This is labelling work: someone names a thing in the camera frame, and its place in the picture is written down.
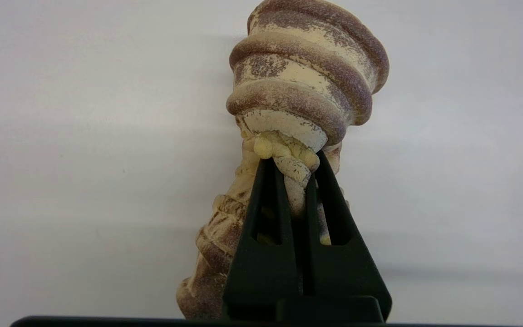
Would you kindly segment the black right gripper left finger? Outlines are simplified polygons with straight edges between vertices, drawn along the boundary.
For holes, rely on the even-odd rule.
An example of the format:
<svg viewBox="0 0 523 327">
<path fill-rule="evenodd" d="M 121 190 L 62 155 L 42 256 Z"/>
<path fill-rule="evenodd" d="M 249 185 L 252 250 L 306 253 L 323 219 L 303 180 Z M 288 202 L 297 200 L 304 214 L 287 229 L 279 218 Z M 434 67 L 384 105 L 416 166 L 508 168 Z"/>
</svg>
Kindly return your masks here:
<svg viewBox="0 0 523 327">
<path fill-rule="evenodd" d="M 233 321 L 278 321 L 280 301 L 298 294 L 284 176 L 272 159 L 262 159 L 224 288 L 222 317 Z"/>
</svg>

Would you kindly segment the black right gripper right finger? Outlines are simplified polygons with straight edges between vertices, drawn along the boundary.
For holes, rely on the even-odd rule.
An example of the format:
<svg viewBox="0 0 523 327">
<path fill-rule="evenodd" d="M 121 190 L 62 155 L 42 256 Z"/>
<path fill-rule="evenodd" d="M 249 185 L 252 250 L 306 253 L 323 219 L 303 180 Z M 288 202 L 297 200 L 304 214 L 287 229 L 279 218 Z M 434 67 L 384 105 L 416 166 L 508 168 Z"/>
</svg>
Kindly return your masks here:
<svg viewBox="0 0 523 327">
<path fill-rule="evenodd" d="M 320 322 L 385 322 L 392 298 L 323 151 L 306 192 L 305 295 Z"/>
</svg>

